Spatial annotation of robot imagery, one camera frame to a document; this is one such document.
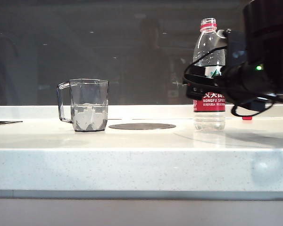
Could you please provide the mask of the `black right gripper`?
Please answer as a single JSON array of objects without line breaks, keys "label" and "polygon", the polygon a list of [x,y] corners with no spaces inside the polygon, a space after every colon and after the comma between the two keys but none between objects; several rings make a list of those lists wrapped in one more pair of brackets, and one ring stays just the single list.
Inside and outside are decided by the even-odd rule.
[{"label": "black right gripper", "polygon": [[[221,75],[223,87],[211,82]],[[242,63],[232,67],[192,65],[183,78],[188,80],[185,82],[185,96],[189,99],[202,100],[208,92],[226,92],[225,97],[229,102],[252,111],[265,111],[266,101],[259,98],[275,90],[275,85],[262,64]]]}]

